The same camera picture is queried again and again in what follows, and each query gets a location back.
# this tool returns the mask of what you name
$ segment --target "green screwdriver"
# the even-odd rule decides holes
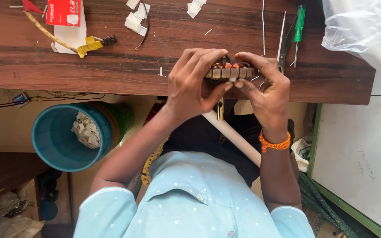
[[[296,42],[296,51],[295,51],[295,62],[293,67],[296,68],[296,58],[298,56],[298,44],[302,40],[302,28],[304,28],[304,19],[305,19],[305,8],[306,5],[301,5],[298,7],[297,20],[295,26],[295,37],[293,39]]]

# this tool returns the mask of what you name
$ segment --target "hand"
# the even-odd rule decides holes
[[[266,77],[263,92],[245,79],[237,80],[235,87],[240,88],[251,101],[266,140],[270,143],[284,142],[288,129],[289,79],[279,72],[276,59],[246,52],[237,53],[235,58],[252,64]]]
[[[218,85],[207,98],[201,96],[201,86],[209,68],[227,54],[220,49],[186,49],[168,75],[168,99],[163,107],[177,122],[209,112],[232,88],[227,82]]]

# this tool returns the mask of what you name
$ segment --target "green frame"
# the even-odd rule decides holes
[[[357,219],[361,224],[371,230],[373,233],[381,237],[381,226],[370,220],[367,216],[360,213],[357,209],[343,201],[341,198],[336,196],[334,193],[323,187],[321,184],[312,179],[312,172],[314,170],[314,162],[315,162],[315,153],[317,150],[317,139],[321,122],[321,112],[323,105],[319,103],[317,105],[317,112],[315,114],[315,125],[314,125],[314,134],[312,138],[312,147],[310,154],[310,163],[308,165],[308,177],[314,183],[314,186],[317,190],[324,195],[326,198],[330,199],[333,203],[335,203],[338,207],[342,208],[345,212],[351,215],[353,218]]]

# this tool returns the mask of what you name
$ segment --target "orange thread bracelet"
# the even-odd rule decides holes
[[[286,139],[285,142],[273,144],[273,143],[269,143],[268,141],[266,141],[266,139],[264,138],[264,135],[262,134],[262,129],[261,129],[259,139],[260,139],[260,142],[262,143],[261,149],[262,149],[263,153],[265,153],[267,151],[267,147],[270,147],[273,149],[288,149],[289,145],[290,145],[290,133],[289,132],[288,132],[288,138]]]

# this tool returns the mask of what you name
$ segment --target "shirt sleeve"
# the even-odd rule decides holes
[[[271,217],[284,238],[314,238],[306,215],[298,208],[278,207],[271,212]]]
[[[122,237],[136,214],[135,198],[120,187],[99,189],[79,208],[74,238]]]

